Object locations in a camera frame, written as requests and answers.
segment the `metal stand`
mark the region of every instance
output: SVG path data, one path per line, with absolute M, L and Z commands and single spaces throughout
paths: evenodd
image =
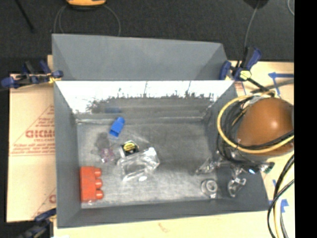
M 23 7 L 22 7 L 20 1 L 19 1 L 19 0 L 15 0 L 15 2 L 16 2 L 16 4 L 18 5 L 20 11 L 22 12 L 22 14 L 23 14 L 23 16 L 24 16 L 26 22 L 28 23 L 31 32 L 34 33 L 34 32 L 35 32 L 35 28 L 34 28 L 33 24 L 31 23 L 30 19 L 28 18 L 26 12 L 24 11 L 24 9 L 23 9 Z

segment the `black cable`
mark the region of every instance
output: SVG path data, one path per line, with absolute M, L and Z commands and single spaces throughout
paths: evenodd
M 22 13 L 22 15 L 23 15 L 24 19 L 25 19 L 25 20 L 26 20 L 26 22 L 28 23 L 28 25 L 29 25 L 29 27 L 30 27 L 31 32 L 32 32 L 32 33 L 34 33 L 34 32 L 35 32 L 35 28 L 34 28 L 34 26 L 33 26 L 32 22 L 30 21 L 30 19 L 29 19 L 28 15 L 26 14 L 26 12 L 25 12 L 25 10 L 24 10 L 24 8 L 23 8 L 22 4 L 20 3 L 20 1 L 19 1 L 19 0 L 14 0 L 14 1 L 15 1 L 15 3 L 17 4 L 17 6 L 19 7 L 20 12 Z
M 56 14 L 56 16 L 55 16 L 54 25 L 53 25 L 53 33 L 56 33 L 57 21 L 58 21 L 58 27 L 59 27 L 61 33 L 64 33 L 64 30 L 63 30 L 62 27 L 61 27 L 61 16 L 62 16 L 62 14 L 63 14 L 63 12 L 64 12 L 66 6 L 67 6 L 67 5 L 62 6 L 62 7 L 58 10 L 58 12 L 57 12 L 57 14 Z M 115 13 L 111 8 L 109 8 L 107 5 L 104 4 L 103 7 L 106 8 L 107 10 L 109 10 L 109 11 L 113 14 L 113 16 L 115 17 L 115 19 L 117 20 L 118 28 L 119 28 L 117 36 L 120 36 L 120 35 L 121 35 L 121 23 L 120 23 L 119 17 L 118 17 L 118 16 L 116 15 L 116 13 Z
M 235 122 L 235 124 L 233 124 L 234 120 L 236 118 L 239 117 L 240 113 L 237 112 L 237 110 L 239 109 L 240 106 L 243 106 L 247 101 L 251 100 L 253 98 L 253 96 L 245 99 L 245 100 L 242 100 L 242 101 L 239 101 L 237 103 L 234 104 L 233 107 L 231 107 L 230 109 L 228 109 L 226 112 L 227 112 L 227 115 L 225 116 L 225 119 L 224 119 L 224 124 L 225 124 L 225 128 L 223 128 L 223 131 L 224 133 L 226 134 L 226 136 L 228 137 L 228 139 L 230 141 L 232 141 L 234 144 L 236 144 L 237 146 L 239 147 L 242 147 L 242 148 L 245 148 L 245 149 L 249 149 L 249 150 L 260 150 L 260 149 L 265 149 L 267 147 L 270 147 L 270 146 L 273 146 L 275 145 L 276 143 L 280 142 L 280 141 L 283 141 L 291 136 L 294 135 L 294 130 L 291 130 L 290 132 L 276 138 L 276 139 L 273 139 L 272 141 L 270 142 L 266 142 L 264 144 L 260 144 L 260 145 L 251 145 L 251 146 L 245 146 L 243 144 L 240 144 L 238 142 L 236 142 L 236 140 L 234 139 L 234 136 L 232 135 L 232 133 L 234 132 L 234 125 L 237 124 L 237 121 Z
M 284 238 L 288 238 L 288 235 L 287 235 L 287 231 L 286 231 L 286 228 L 285 228 L 285 225 L 284 225 L 284 221 L 283 221 L 283 214 L 281 213 L 280 217 L 279 217 L 279 221 L 280 221 L 280 224 L 281 224 L 281 230 L 282 230 L 282 233 L 283 233 L 283 237 Z
M 244 37 L 244 42 L 243 42 L 243 50 L 246 49 L 247 47 L 247 39 L 248 39 L 248 36 L 249 36 L 249 31 L 250 31 L 250 28 L 251 28 L 251 25 L 252 25 L 252 22 L 253 22 L 253 19 L 254 19 L 254 16 L 256 15 L 256 12 L 259 8 L 259 5 L 260 5 L 260 1 L 261 0 L 258 0 L 258 3 L 256 5 L 256 7 L 254 8 L 254 11 L 252 13 L 252 16 L 251 16 L 251 19 L 249 21 L 249 24 L 248 24 L 248 27 L 247 27 L 247 31 L 246 31 L 246 34 L 245 34 L 245 37 Z M 236 68 L 238 68 L 240 66 L 240 60 L 237 60 L 237 64 L 236 64 Z
M 294 183 L 294 179 L 292 179 L 288 184 L 286 184 L 286 186 L 280 190 L 279 193 L 276 194 L 276 197 L 272 200 L 269 208 L 268 208 L 268 212 L 267 212 L 267 226 L 268 226 L 268 230 L 269 230 L 269 233 L 271 234 L 271 236 L 273 238 L 276 238 L 276 236 L 274 235 L 272 229 L 271 229 L 271 226 L 270 226 L 270 223 L 269 223 L 269 217 L 270 217 L 270 214 L 271 214 L 271 211 L 273 209 L 273 207 L 275 206 L 277 200 L 281 197 L 281 195 Z
M 275 189 L 274 189 L 274 194 L 273 194 L 273 199 L 275 199 L 278 194 L 279 194 L 279 189 L 280 189 L 280 186 L 281 186 L 281 183 L 285 177 L 285 175 L 287 174 L 287 172 L 289 171 L 289 169 L 292 167 L 292 165 L 295 163 L 295 154 L 293 154 L 289 159 L 288 161 L 286 162 L 281 174 L 279 175 L 278 177 L 278 180 L 276 182 L 276 185 L 275 185 Z M 282 232 L 283 232 L 283 235 L 284 237 L 286 238 L 287 237 L 287 233 L 286 233 L 286 230 L 285 230 L 285 227 L 284 227 L 284 222 L 283 222 L 283 217 L 282 217 L 282 214 L 281 214 L 281 218 L 280 218 L 280 222 L 281 222 L 281 227 L 282 227 Z

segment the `cardboard sheet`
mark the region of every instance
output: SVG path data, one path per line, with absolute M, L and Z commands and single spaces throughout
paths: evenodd
M 12 89 L 9 99 L 7 222 L 56 206 L 53 85 Z

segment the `gray bin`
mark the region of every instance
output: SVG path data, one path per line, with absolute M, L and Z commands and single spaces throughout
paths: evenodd
M 268 199 L 261 174 L 245 175 L 247 184 L 235 198 L 230 198 L 226 191 L 231 177 L 229 168 L 193 178 L 195 168 L 214 154 L 215 121 L 219 110 L 237 96 L 233 82 L 216 80 L 226 59 L 221 44 L 53 35 L 53 51 L 55 69 L 65 73 L 64 79 L 54 87 L 59 228 L 267 209 Z M 120 113 L 101 111 L 94 114 L 85 109 L 92 100 L 101 106 L 107 103 L 108 108 L 120 110 Z M 115 184 L 122 193 L 120 181 L 110 181 L 104 183 L 104 193 L 112 191 L 115 200 L 95 205 L 80 202 L 79 168 L 94 164 L 94 160 L 85 157 L 89 143 L 92 145 L 96 137 L 94 131 L 107 131 L 117 116 L 126 118 L 124 129 L 127 131 L 148 129 L 147 133 L 138 136 L 147 140 L 147 134 L 151 134 L 152 142 L 148 141 L 158 143 L 155 147 L 161 164 L 153 176 L 166 179 L 168 176 L 164 175 L 169 171 L 172 170 L 172 175 L 177 173 L 179 176 L 174 180 L 177 182 L 169 181 L 169 189 L 174 193 L 154 200 L 149 195 L 141 200 L 135 197 L 127 201 L 129 193 L 137 191 L 136 188 L 130 186 L 125 191 L 127 194 L 115 197 Z M 188 137 L 184 129 L 187 127 L 193 137 Z M 160 130 L 168 135 L 168 139 L 160 136 Z M 124 141 L 129 135 L 123 132 L 122 137 Z M 173 149 L 173 152 L 170 154 L 166 149 Z M 182 155 L 186 149 L 190 152 L 198 149 L 198 153 Z M 109 173 L 107 169 L 104 178 L 115 180 L 115 173 Z M 200 183 L 205 178 L 217 181 L 217 199 L 211 201 L 201 193 Z M 191 190 L 186 183 L 190 179 L 193 179 L 191 188 L 196 186 L 197 191 Z

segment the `wire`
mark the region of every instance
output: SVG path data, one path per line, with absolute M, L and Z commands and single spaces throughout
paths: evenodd
M 269 206 L 269 208 L 268 208 L 266 220 L 267 220 L 268 230 L 269 230 L 269 232 L 270 232 L 270 234 L 271 234 L 271 236 L 272 236 L 273 238 L 276 238 L 276 236 L 274 235 L 274 233 L 273 233 L 273 231 L 272 231 L 272 229 L 271 229 L 271 227 L 270 227 L 270 223 L 269 223 L 269 217 L 270 217 L 271 211 L 272 211 L 273 207 L 275 206 L 277 200 L 280 198 L 280 196 L 281 196 L 293 183 L 294 183 L 294 179 L 292 179 L 288 184 L 286 184 L 286 186 L 285 186 L 283 189 L 281 189 L 281 191 L 279 191 L 279 192 L 277 193 L 276 197 L 273 199 L 273 201 L 271 202 L 271 204 L 270 204 L 270 206 Z
M 291 174 L 294 173 L 294 169 L 292 169 L 292 172 L 289 172 L 289 169 L 291 166 L 292 165 L 290 165 L 289 168 L 287 169 L 287 172 L 285 173 L 285 174 L 287 174 L 287 176 L 283 176 L 283 179 L 281 180 L 281 184 L 278 186 L 278 188 L 284 187 L 285 181 L 288 181 Z M 273 215 L 274 215 L 275 230 L 276 230 L 278 238 L 288 237 L 286 229 L 284 227 L 284 223 L 283 223 L 283 217 L 282 217 L 283 215 L 281 213 L 281 198 L 278 199 L 277 203 L 274 206 Z
M 244 37 L 244 43 L 243 43 L 243 49 L 244 49 L 244 50 L 245 50 L 245 48 L 247 47 L 247 39 L 248 39 L 249 31 L 250 31 L 251 24 L 252 24 L 252 22 L 253 22 L 254 16 L 256 15 L 256 12 L 257 12 L 257 10 L 258 10 L 260 1 L 261 1 L 261 0 L 258 0 L 258 3 L 257 3 L 257 5 L 256 5 L 256 7 L 255 7 L 255 9 L 254 9 L 254 11 L 253 11 L 253 14 L 252 14 L 252 17 L 251 17 L 250 21 L 249 21 L 249 25 L 248 25 L 248 28 L 247 28 L 247 32 L 246 32 L 246 35 L 245 35 L 245 37 Z
M 60 22 L 60 16 L 61 16 L 61 12 L 64 11 L 64 9 L 66 8 L 66 5 L 62 6 L 58 12 L 56 13 L 56 16 L 55 16 L 55 19 L 54 19 L 54 25 L 53 25 L 53 33 L 56 33 L 56 23 L 57 23 L 57 20 L 59 20 Z
M 262 93 L 262 95 L 268 95 L 270 93 L 270 91 L 268 92 L 265 92 L 265 93 Z M 240 100 L 245 100 L 247 98 L 250 98 L 250 95 L 246 95 L 246 96 L 240 96 L 240 97 L 237 97 L 231 101 L 229 101 L 227 104 L 225 104 L 223 106 L 223 108 L 220 110 L 219 114 L 218 114 L 218 117 L 217 117 L 217 129 L 218 129 L 218 132 L 220 134 L 220 136 L 223 138 L 223 140 L 230 146 L 232 146 L 233 148 L 237 149 L 237 150 L 240 150 L 240 151 L 243 151 L 243 152 L 246 152 L 246 153 L 251 153 L 251 154 L 261 154 L 261 153 L 266 153 L 266 152 L 269 152 L 269 151 L 273 151 L 283 145 L 285 145 L 286 143 L 290 142 L 291 140 L 294 139 L 294 135 L 291 135 L 283 140 L 280 140 L 278 143 L 272 145 L 272 146 L 269 146 L 267 148 L 264 148 L 264 149 L 248 149 L 248 148 L 245 148 L 245 147 L 242 147 L 241 145 L 238 145 L 236 142 L 233 142 L 231 141 L 223 132 L 222 130 L 222 127 L 221 127 L 221 118 L 224 114 L 224 112 L 226 111 L 226 109 L 234 104 L 235 102 L 237 101 L 240 101 Z
M 117 23 L 118 23 L 118 28 L 119 28 L 119 30 L 118 30 L 118 36 L 120 36 L 120 35 L 121 35 L 121 23 L 120 23 L 119 17 L 118 17 L 117 14 L 115 14 L 115 12 L 114 12 L 111 8 L 109 8 L 107 5 L 104 4 L 104 7 L 105 7 L 106 9 L 108 9 L 108 10 L 114 15 L 114 17 L 116 18 Z
M 58 21 L 58 27 L 59 27 L 61 33 L 64 33 L 64 30 L 63 30 L 62 27 L 61 27 L 61 16 L 62 16 L 62 14 L 63 14 L 63 12 L 64 12 L 66 6 L 67 6 L 67 5 L 62 6 L 62 7 L 58 10 L 58 12 L 57 12 L 57 14 L 56 14 L 56 16 L 55 16 L 54 25 L 53 25 L 53 33 L 56 33 L 57 21 Z M 121 35 L 121 23 L 120 23 L 119 17 L 117 16 L 117 14 L 116 14 L 110 7 L 108 7 L 108 6 L 105 5 L 105 4 L 104 4 L 103 6 L 104 6 L 104 8 L 108 9 L 108 10 L 113 14 L 113 16 L 115 17 L 115 19 L 117 20 L 117 23 L 118 23 L 118 34 L 117 34 L 117 35 L 120 36 L 120 35 Z
M 286 176 L 286 174 L 288 173 L 288 171 L 290 170 L 290 168 L 292 167 L 292 165 L 295 163 L 295 155 L 293 154 L 289 160 L 286 162 L 277 182 L 276 182 L 276 185 L 275 185 L 275 190 L 274 190 L 274 195 L 273 197 L 276 197 L 278 191 L 279 191 L 279 188 L 282 186 L 282 183 L 284 180 L 288 180 L 287 178 L 284 178 Z M 277 209 L 274 209 L 274 214 L 275 215 L 278 215 L 278 211 Z M 275 228 L 277 228 L 278 224 L 277 224 L 277 221 L 278 219 L 280 219 L 280 223 L 281 223 L 281 229 L 282 229 L 282 234 L 283 236 L 286 238 L 288 237 L 287 236 L 287 233 L 286 233 L 286 230 L 285 230 L 285 227 L 284 227 L 284 222 L 283 222 L 283 215 L 280 214 L 280 217 L 278 216 L 274 216 L 274 219 L 275 219 Z
M 290 13 L 295 16 L 295 12 L 291 9 L 291 6 L 289 5 L 291 0 L 287 0 L 287 8 L 289 9 Z

